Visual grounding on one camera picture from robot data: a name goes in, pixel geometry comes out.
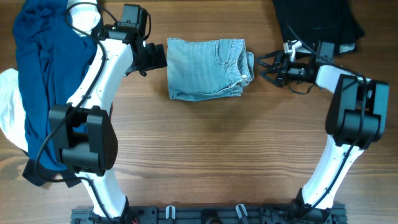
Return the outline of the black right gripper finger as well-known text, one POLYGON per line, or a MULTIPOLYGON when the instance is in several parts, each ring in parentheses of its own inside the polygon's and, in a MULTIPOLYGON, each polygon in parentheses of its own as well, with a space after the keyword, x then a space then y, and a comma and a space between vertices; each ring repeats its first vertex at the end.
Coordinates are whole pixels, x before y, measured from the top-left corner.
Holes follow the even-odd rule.
POLYGON ((269 83, 276 87, 283 87, 284 81, 282 77, 277 72, 271 72, 268 70, 263 70, 260 72, 262 78, 266 79, 269 83))
POLYGON ((271 52, 257 57, 255 62, 263 67, 276 67, 280 63, 281 55, 281 51, 271 52))

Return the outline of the light blue denim shorts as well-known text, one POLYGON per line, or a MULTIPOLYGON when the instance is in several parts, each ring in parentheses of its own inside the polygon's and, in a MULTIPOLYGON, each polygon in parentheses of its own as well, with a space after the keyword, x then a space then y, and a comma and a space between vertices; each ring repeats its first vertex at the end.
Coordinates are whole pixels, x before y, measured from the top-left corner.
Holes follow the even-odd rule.
POLYGON ((254 54, 244 39, 167 39, 167 81, 173 100, 241 96, 254 79, 254 54))

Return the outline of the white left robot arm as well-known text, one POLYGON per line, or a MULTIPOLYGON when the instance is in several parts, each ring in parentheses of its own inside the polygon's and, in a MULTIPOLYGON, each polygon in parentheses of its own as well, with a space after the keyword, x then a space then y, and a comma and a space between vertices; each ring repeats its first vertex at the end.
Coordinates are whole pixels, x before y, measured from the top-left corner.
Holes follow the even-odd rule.
POLYGON ((98 51, 81 85, 66 104, 49 112, 55 157, 84 182, 94 205, 88 219, 94 223, 132 220, 113 169, 118 139, 110 113, 124 77, 132 72, 145 76, 167 65, 163 45, 146 38, 137 25, 106 25, 95 39, 98 51))

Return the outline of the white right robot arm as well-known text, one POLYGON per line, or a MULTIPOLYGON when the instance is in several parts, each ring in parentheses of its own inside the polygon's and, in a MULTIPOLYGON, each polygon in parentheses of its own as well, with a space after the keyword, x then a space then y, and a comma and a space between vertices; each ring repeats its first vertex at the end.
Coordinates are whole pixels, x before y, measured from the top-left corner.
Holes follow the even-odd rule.
POLYGON ((326 211, 354 161, 384 134, 389 85, 337 66, 331 53, 314 52, 308 63, 297 63, 293 53, 276 51, 255 61, 265 68, 261 75, 277 87, 307 82, 333 95, 325 150, 294 202, 297 215, 326 211))

